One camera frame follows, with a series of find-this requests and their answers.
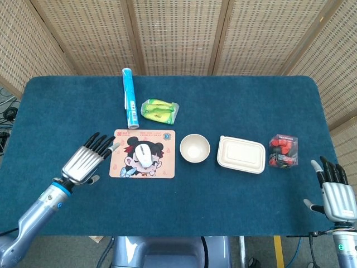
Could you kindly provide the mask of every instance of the mouse pad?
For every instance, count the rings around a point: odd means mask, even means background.
[[[175,132],[173,130],[116,130],[115,140],[120,143],[112,153],[109,175],[113,178],[163,178],[175,176]],[[143,168],[135,148],[147,144],[152,165]]]

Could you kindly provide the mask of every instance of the blue tablecloth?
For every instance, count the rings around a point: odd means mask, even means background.
[[[173,179],[110,178],[109,159],[94,185],[74,189],[42,234],[302,235],[330,226],[303,198],[322,203],[311,159],[336,161],[319,92],[305,76],[135,76],[138,107],[149,98],[177,102],[173,126],[140,117],[141,129],[176,131]],[[126,128],[119,76],[45,76],[30,80],[0,169],[1,230],[17,220],[94,132]],[[180,141],[205,136],[211,153],[190,164]],[[221,135],[262,143],[298,137],[299,164],[256,175],[218,165]]]

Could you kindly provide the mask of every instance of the green snack package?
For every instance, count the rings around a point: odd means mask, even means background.
[[[179,105],[159,99],[148,99],[141,105],[141,115],[146,119],[173,125]]]

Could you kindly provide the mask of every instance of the white food container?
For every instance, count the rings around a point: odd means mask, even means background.
[[[265,168],[266,150],[258,142],[221,136],[217,161],[228,169],[259,174]]]

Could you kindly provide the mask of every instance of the computer mouse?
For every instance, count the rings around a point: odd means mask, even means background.
[[[143,168],[152,165],[151,150],[147,144],[140,144],[135,148],[135,154]]]

